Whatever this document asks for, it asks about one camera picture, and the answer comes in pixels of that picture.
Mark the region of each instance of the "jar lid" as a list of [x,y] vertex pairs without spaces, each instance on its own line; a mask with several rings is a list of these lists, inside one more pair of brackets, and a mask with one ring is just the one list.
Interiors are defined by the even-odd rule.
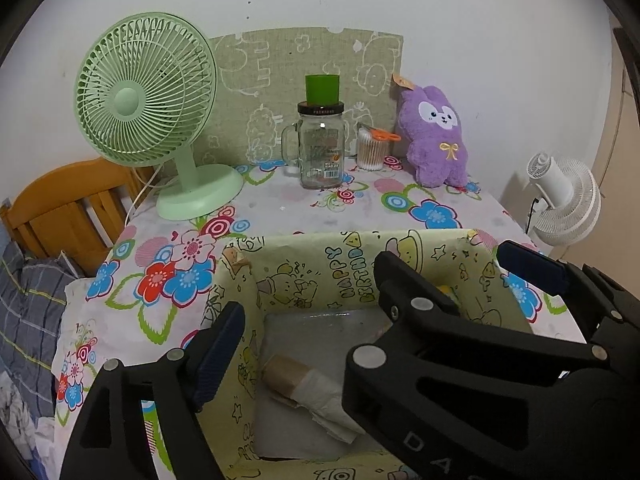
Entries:
[[324,116],[337,115],[344,112],[344,103],[338,101],[333,105],[310,105],[306,101],[298,103],[298,113],[302,115]]

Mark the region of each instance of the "wooden bed frame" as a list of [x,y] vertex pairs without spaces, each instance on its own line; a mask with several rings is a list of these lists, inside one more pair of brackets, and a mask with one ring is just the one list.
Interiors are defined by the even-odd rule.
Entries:
[[[0,218],[23,250],[38,258],[57,257],[64,250],[87,276],[94,276],[109,248],[85,211],[82,199],[89,201],[102,228],[115,243],[126,216],[116,188],[124,186],[131,200],[135,200],[143,184],[134,171],[104,158],[57,168],[29,184],[11,207],[0,206]],[[153,168],[137,168],[137,172],[147,181]]]

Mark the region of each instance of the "white fan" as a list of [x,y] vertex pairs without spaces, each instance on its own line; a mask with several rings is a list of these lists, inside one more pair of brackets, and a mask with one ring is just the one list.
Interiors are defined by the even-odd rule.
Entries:
[[540,152],[527,165],[529,180],[542,192],[546,208],[535,221],[545,244],[568,246],[583,240],[600,215],[600,189],[589,168],[573,158]]

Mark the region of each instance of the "cable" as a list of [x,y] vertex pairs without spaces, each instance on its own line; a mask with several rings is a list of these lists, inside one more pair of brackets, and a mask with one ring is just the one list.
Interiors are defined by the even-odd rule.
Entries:
[[129,224],[129,216],[131,215],[131,211],[136,207],[136,203],[138,202],[138,200],[140,199],[140,197],[142,196],[142,194],[145,192],[147,187],[158,187],[158,186],[152,186],[151,183],[153,182],[153,179],[155,179],[156,175],[158,173],[160,173],[160,170],[162,170],[162,164],[160,164],[160,166],[158,166],[158,169],[154,171],[154,174],[151,175],[151,178],[149,179],[149,181],[144,185],[144,187],[140,190],[140,192],[138,193],[138,196],[136,197],[136,199],[133,201],[133,203],[131,204],[131,207],[129,208],[129,210],[127,211],[127,217],[124,220],[124,225],[127,226]]
[[529,227],[531,226],[531,217],[533,216],[533,208],[538,202],[540,202],[539,198],[534,198],[533,202],[531,202],[531,209],[529,210],[529,221],[527,221],[527,230],[524,231],[524,234],[526,235],[529,234]]
[[152,186],[151,184],[149,184],[148,182],[145,182],[140,178],[140,175],[138,174],[138,170],[136,168],[131,168],[131,169],[133,170],[133,174],[136,176],[136,179],[138,179],[141,184],[144,184],[145,186],[150,187],[151,189],[162,189],[163,187],[168,187],[171,185],[171,181],[169,181],[166,184],[161,184],[160,186]]

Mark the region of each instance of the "purple plush toy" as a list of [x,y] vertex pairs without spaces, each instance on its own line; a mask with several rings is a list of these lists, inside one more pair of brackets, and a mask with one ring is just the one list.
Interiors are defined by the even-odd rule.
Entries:
[[456,111],[439,88],[403,81],[410,86],[400,96],[398,127],[411,141],[407,159],[416,182],[424,187],[466,186],[468,153]]

